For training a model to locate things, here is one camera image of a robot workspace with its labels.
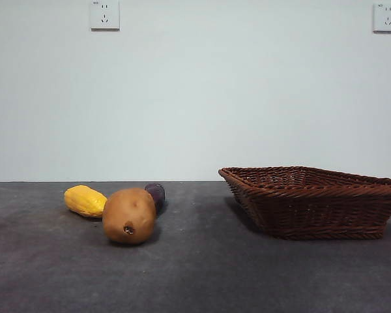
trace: white wall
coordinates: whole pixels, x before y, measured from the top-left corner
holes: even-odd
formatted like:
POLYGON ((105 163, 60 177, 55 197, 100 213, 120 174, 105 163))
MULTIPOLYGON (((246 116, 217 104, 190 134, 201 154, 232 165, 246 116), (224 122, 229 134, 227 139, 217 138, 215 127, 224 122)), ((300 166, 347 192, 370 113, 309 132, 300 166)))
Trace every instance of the white wall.
POLYGON ((372 1, 0 0, 0 181, 391 177, 391 35, 372 1))

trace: basket rim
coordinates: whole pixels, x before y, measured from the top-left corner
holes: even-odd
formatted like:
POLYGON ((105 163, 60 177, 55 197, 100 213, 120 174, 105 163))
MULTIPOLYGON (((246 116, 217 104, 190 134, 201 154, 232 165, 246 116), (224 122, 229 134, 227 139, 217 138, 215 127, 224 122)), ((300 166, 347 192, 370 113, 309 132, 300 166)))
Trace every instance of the basket rim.
POLYGON ((314 196, 391 196, 391 179, 378 178, 341 171, 323 170, 307 166, 269 166, 269 167, 227 167, 219 170, 219 174, 227 181, 232 182, 244 190, 249 190, 258 194, 269 196, 287 196, 287 197, 314 197, 314 196), (289 186, 283 184, 266 184, 253 183, 235 175, 232 170, 271 170, 271 169, 288 169, 288 170, 313 170, 326 174, 346 175, 366 180, 374 180, 379 183, 389 182, 389 185, 379 185, 377 183, 360 183, 351 185, 304 185, 289 186))

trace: yellow corn cob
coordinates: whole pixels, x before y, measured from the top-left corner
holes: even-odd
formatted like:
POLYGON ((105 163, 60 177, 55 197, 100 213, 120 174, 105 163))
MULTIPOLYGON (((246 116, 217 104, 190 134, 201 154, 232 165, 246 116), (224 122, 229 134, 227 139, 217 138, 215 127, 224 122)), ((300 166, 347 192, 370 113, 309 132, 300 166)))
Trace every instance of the yellow corn cob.
POLYGON ((73 212, 87 217, 102 217, 107 198, 84 185, 71 187, 64 193, 66 206, 73 212))

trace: woven basket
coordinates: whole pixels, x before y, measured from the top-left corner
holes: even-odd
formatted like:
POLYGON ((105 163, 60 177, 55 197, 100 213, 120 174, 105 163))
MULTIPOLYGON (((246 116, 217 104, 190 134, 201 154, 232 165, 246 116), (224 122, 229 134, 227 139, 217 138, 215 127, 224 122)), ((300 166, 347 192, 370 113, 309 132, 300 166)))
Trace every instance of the woven basket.
POLYGON ((378 239, 391 216, 391 179, 300 166, 223 168, 235 199, 284 239, 378 239))

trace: fake fruit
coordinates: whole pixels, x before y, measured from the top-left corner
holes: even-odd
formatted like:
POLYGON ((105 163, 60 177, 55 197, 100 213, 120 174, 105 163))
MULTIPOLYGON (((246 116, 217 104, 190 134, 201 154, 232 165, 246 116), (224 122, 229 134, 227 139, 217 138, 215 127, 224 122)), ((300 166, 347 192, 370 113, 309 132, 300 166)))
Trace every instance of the fake fruit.
POLYGON ((112 194, 103 211, 103 229, 118 243, 136 245, 153 233, 156 218, 151 194, 142 188, 130 188, 112 194))
POLYGON ((88 186, 71 187, 64 193, 66 206, 73 212, 86 217, 102 217, 107 198, 88 186))
POLYGON ((156 212, 159 213, 165 203, 165 190, 161 184, 151 183, 145 186, 155 202, 156 212))

